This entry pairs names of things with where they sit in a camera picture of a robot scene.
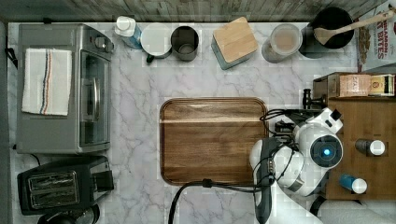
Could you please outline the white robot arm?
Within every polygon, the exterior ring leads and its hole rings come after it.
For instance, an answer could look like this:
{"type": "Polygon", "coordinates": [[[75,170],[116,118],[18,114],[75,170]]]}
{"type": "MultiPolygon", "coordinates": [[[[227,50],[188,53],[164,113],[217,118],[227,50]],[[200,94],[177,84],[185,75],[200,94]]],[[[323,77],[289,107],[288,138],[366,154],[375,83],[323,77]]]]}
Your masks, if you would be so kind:
{"type": "Polygon", "coordinates": [[[326,183],[332,168],[343,158],[337,137],[343,127],[341,113],[321,110],[275,109],[293,121],[290,139],[272,136],[253,146],[249,162],[254,183],[254,224],[322,224],[284,190],[309,196],[326,183]]]}

